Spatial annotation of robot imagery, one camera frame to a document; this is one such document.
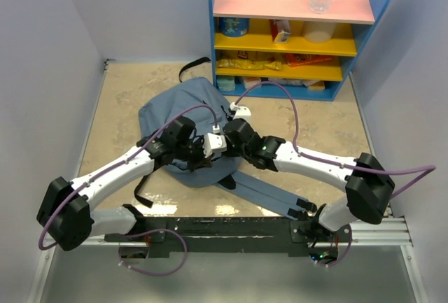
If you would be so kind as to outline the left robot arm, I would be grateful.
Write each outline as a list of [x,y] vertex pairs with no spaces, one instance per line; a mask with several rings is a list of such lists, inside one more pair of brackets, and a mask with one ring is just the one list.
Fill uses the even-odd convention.
[[37,214],[43,228],[38,247],[44,251],[59,246],[71,251],[87,238],[103,234],[140,240],[145,225],[133,206],[100,210],[99,205],[132,181],[175,161],[186,162],[191,169],[208,166],[214,155],[211,144],[221,138],[219,131],[219,126],[214,125],[207,133],[199,134],[191,119],[179,116],[102,168],[71,181],[54,179]]

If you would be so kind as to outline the blue student backpack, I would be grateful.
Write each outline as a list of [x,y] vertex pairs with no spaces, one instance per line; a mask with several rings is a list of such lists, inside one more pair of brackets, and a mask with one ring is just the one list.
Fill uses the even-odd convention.
[[[204,136],[214,125],[224,127],[231,121],[229,107],[230,102],[206,78],[180,82],[140,108],[141,140],[146,142],[162,126],[167,130],[179,130],[181,122],[186,120],[195,123],[191,139]],[[188,187],[216,186],[293,220],[304,220],[308,212],[316,212],[317,206],[309,200],[240,172],[241,163],[238,157],[217,155],[212,158],[210,168],[189,172],[168,164],[163,169]]]

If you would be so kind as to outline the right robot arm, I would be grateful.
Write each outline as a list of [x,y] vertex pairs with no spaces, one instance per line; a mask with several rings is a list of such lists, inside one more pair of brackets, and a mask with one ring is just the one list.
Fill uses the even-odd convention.
[[303,175],[327,183],[345,193],[336,202],[319,209],[308,206],[315,216],[305,219],[299,231],[314,241],[327,242],[352,222],[378,225],[395,189],[389,173],[371,154],[335,157],[276,136],[260,136],[250,124],[237,118],[223,128],[228,157],[242,157],[258,169]]

